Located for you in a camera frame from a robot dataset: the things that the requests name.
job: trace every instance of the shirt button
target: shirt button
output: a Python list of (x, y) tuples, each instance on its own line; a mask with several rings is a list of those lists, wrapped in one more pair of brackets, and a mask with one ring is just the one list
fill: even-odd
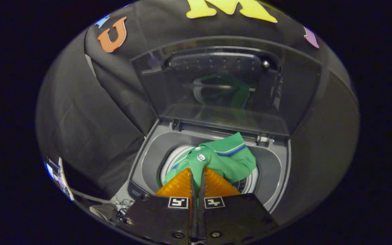
[(205, 156), (204, 155), (202, 155), (202, 154), (199, 154), (199, 155), (197, 155), (197, 158), (198, 158), (198, 160), (199, 161), (205, 161)]

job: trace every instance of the washing machine lid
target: washing machine lid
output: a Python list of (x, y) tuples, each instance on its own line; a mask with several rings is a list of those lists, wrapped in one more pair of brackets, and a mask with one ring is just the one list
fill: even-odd
[(161, 48), (132, 61), (159, 118), (291, 135), (313, 99), (320, 63), (277, 44), (194, 46)]

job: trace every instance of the black background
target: black background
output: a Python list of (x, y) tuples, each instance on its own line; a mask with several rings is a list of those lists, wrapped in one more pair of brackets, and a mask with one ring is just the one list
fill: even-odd
[[(50, 181), (34, 110), (53, 59), (125, 1), (0, 2), (0, 244), (137, 244)], [(314, 212), (261, 244), (392, 244), (392, 1), (274, 1), (329, 44), (361, 110), (352, 165)]]

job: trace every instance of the yellow letter m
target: yellow letter m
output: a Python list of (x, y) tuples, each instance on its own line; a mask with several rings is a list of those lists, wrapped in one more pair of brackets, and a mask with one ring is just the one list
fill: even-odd
[(244, 16), (266, 20), (277, 23), (277, 20), (271, 16), (260, 3), (256, 0), (187, 0), (190, 5), (190, 11), (187, 12), (187, 17), (190, 19), (207, 17), (216, 15), (217, 11), (208, 7), (206, 2), (216, 6), (226, 14), (233, 14), (237, 4), (240, 3), (243, 7), (240, 13)]

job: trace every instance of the green polo shirt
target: green polo shirt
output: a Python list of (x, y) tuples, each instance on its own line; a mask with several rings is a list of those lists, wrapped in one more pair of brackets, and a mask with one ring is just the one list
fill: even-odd
[(165, 185), (176, 174), (189, 167), (193, 173), (195, 191), (199, 193), (204, 166), (234, 183), (249, 176), (257, 164), (238, 132), (219, 141), (200, 144), (186, 152), (176, 160), (162, 184)]

